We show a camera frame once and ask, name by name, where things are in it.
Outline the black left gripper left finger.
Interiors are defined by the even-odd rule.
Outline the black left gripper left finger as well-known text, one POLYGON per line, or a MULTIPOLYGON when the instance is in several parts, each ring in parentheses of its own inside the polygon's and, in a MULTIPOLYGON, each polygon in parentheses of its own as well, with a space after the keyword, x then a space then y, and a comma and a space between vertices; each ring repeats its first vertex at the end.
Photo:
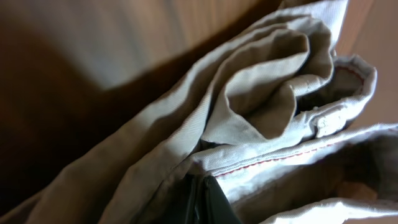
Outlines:
POLYGON ((201 189, 201 177, 187 174, 172 188, 171 199, 161 216, 156 219, 157 224, 198 224, 200 223, 200 209, 197 200, 201 189))

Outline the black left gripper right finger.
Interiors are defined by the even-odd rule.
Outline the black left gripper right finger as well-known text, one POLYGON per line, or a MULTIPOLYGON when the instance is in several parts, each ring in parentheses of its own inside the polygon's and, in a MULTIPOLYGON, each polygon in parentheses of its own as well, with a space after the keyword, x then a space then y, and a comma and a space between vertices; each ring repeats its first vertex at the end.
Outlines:
POLYGON ((206 224, 241 224, 213 176, 204 178, 204 218, 206 224))

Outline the beige shorts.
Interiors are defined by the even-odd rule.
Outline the beige shorts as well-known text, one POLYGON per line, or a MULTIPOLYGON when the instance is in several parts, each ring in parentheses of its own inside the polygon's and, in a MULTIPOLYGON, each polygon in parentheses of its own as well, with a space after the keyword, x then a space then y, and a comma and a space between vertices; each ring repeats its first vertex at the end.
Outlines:
POLYGON ((349 124, 377 70, 339 57, 346 1, 283 1, 67 165, 2 223, 155 223, 187 174, 218 181, 241 223, 397 215, 397 125, 349 124))

